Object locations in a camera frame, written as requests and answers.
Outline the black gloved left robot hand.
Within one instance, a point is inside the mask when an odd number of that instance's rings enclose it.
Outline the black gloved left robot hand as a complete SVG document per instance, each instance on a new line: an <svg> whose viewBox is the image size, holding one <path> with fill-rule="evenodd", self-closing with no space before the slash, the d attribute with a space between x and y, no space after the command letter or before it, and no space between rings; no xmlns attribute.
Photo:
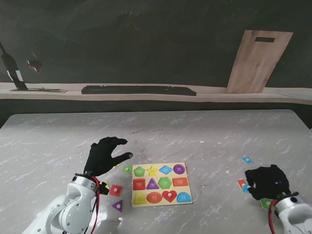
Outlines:
<svg viewBox="0 0 312 234"><path fill-rule="evenodd" d="M112 157L114 149L119 145L125 145L127 142L123 138L105 137L98 143L93 143L83 173L88 176L101 176L117 164L131 159L133 157L131 152Z"/></svg>

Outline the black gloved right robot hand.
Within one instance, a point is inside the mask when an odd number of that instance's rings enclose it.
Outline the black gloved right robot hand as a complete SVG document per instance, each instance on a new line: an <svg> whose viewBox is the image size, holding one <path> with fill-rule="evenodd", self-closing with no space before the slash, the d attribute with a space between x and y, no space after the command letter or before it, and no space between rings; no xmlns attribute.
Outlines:
<svg viewBox="0 0 312 234"><path fill-rule="evenodd" d="M248 191L256 200L276 199L278 195L290 194L290 184L285 173L275 164L245 172Z"/></svg>

